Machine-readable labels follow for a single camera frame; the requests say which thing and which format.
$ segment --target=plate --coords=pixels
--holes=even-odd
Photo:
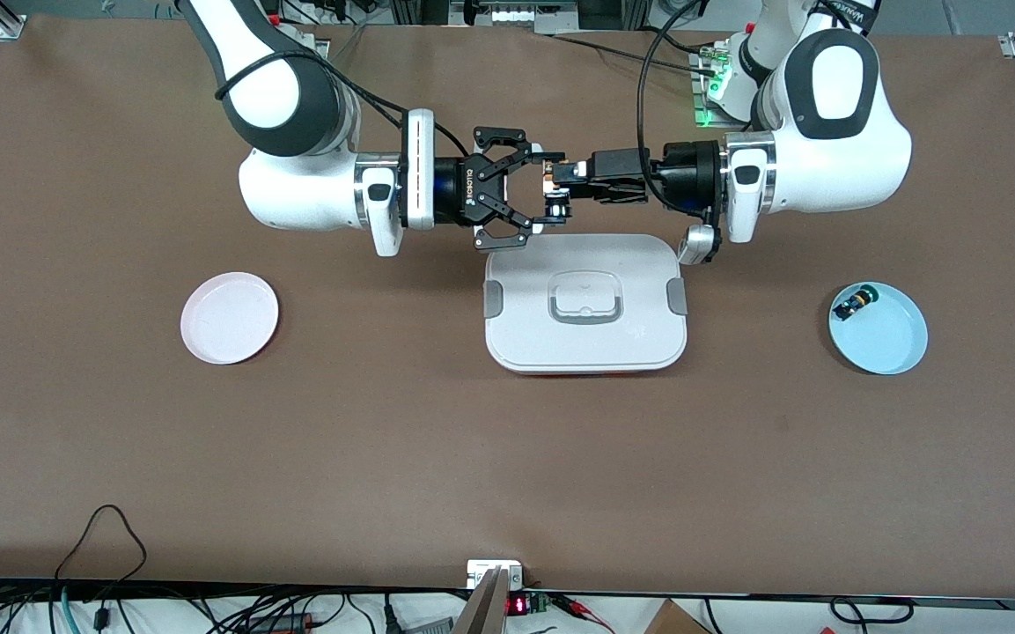
[[[222,273],[186,300],[183,343],[206,364],[239,364],[273,337],[281,305],[269,282],[251,273]]]
[[[879,299],[840,322],[832,310],[865,284],[874,286]],[[828,310],[828,333],[842,356],[876,374],[900,374],[913,368],[930,343],[919,306],[904,292],[881,282],[859,282],[836,293]]]

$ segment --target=light blue cable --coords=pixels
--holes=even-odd
[[[61,611],[64,611],[65,621],[69,622],[69,629],[73,630],[73,634],[81,634],[80,627],[76,627],[76,621],[73,621],[73,613],[69,611],[69,587],[61,589]]]

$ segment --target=light blue plate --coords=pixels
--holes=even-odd
[[[836,293],[832,308],[844,302],[863,284],[879,292],[879,299],[863,306],[845,322],[828,310],[828,332],[839,352],[853,364],[876,374],[900,374],[922,361],[930,332],[919,306],[905,293],[881,282],[858,282]]]

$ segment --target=gray floor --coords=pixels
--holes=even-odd
[[[17,13],[56,13],[61,16],[101,17],[99,0],[7,0]],[[760,0],[713,0],[706,15],[684,24],[683,28],[700,30],[733,30],[753,20],[760,9]],[[1015,28],[1015,0],[888,0],[874,31],[908,33],[908,36],[947,36],[951,31],[946,19],[946,5],[953,7],[952,30],[962,36],[1003,36]],[[165,3],[161,16],[165,17]],[[112,16],[152,17],[156,3],[148,0],[114,0]],[[653,8],[652,23],[661,24],[667,13]]]

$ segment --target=tabletop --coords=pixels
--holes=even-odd
[[[667,369],[523,377],[484,348],[470,232],[407,233],[383,260],[367,232],[266,228],[185,23],[33,16],[0,44],[0,575],[52,574],[114,502],[141,578],[457,585],[467,559],[511,557],[580,590],[1015,597],[1015,60],[990,37],[874,43],[913,139],[889,201],[763,217],[684,270]],[[548,37],[368,27],[338,64],[464,137],[634,144],[639,64]],[[714,137],[684,73],[653,71],[647,113],[657,152]],[[365,114],[362,149],[398,143]],[[534,169],[511,182],[524,211]],[[688,225],[658,204],[574,213],[564,230]],[[178,318],[226,270],[269,280],[282,321],[210,366]],[[839,360],[825,313],[858,280],[919,302],[918,368]],[[68,574],[134,561],[109,517]]]

